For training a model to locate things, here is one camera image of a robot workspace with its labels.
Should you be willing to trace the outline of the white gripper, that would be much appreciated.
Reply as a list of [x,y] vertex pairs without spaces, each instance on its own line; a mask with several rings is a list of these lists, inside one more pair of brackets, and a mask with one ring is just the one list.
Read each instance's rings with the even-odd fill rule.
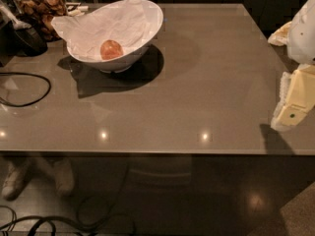
[[300,64],[292,74],[284,72],[281,77],[280,101],[271,128],[284,132],[301,123],[315,106],[315,0],[307,0],[291,22],[269,36],[268,42],[286,45],[288,57]]

